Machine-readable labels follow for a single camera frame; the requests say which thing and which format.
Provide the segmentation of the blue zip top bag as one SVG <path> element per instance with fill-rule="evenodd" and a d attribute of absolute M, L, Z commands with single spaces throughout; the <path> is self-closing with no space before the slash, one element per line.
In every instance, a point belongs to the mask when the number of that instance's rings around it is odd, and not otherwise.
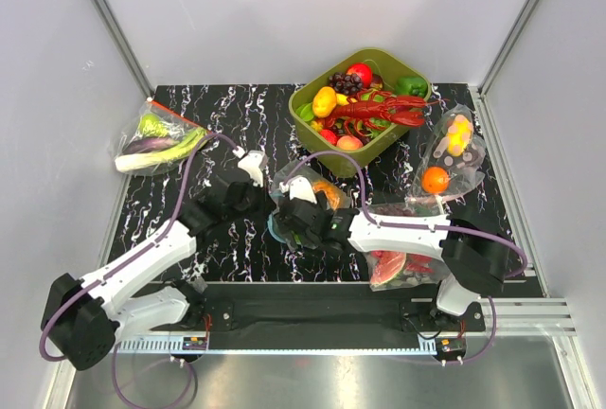
<path fill-rule="evenodd" d="M 347 194 L 318 172 L 292 162 L 279 171 L 270 186 L 276 207 L 268 219 L 272 236 L 291 250 L 317 248 L 338 209 L 350 208 Z"/>

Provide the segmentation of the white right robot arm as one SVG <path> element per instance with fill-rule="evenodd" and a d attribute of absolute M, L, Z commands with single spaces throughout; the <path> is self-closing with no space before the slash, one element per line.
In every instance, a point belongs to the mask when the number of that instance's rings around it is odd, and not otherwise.
<path fill-rule="evenodd" d="M 356 252 L 375 291 L 437 285 L 430 318 L 439 329 L 460 323 L 471 303 L 504 289 L 508 240 L 447 214 L 417 217 L 390 205 L 381 213 L 335 208 L 323 192 L 281 195 L 268 225 L 289 248 L 340 256 Z"/>

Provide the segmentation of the orange netted fake fruit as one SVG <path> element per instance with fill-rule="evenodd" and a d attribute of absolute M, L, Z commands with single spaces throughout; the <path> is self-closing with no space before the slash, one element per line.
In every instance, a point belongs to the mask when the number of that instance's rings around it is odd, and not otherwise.
<path fill-rule="evenodd" d="M 342 191 L 329 182 L 315 181 L 312 184 L 312 189 L 315 194 L 322 193 L 326 197 L 328 206 L 333 210 L 342 208 L 345 205 Z"/>

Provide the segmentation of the yellow-orange fake fruit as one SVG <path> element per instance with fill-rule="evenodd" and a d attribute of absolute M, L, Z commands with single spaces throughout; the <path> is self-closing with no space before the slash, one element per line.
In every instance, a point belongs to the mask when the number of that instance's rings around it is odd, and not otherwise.
<path fill-rule="evenodd" d="M 312 100 L 312 112 L 316 117 L 328 117 L 337 106 L 336 92 L 332 87 L 322 87 Z"/>

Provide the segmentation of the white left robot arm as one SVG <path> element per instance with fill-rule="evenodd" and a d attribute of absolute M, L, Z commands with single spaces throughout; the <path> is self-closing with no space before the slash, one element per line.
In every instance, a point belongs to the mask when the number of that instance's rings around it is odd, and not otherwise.
<path fill-rule="evenodd" d="M 203 304 L 168 286 L 139 297 L 137 292 L 177 262 L 195 254 L 219 226 L 260 212 L 267 191 L 262 183 L 217 179 L 199 197 L 181 205 L 153 235 L 120 258 L 75 278 L 68 273 L 50 286 L 41 322 L 39 350 L 52 343 L 59 361 L 78 371 L 104 359 L 121 340 L 144 328 L 179 324 L 195 329 Z"/>

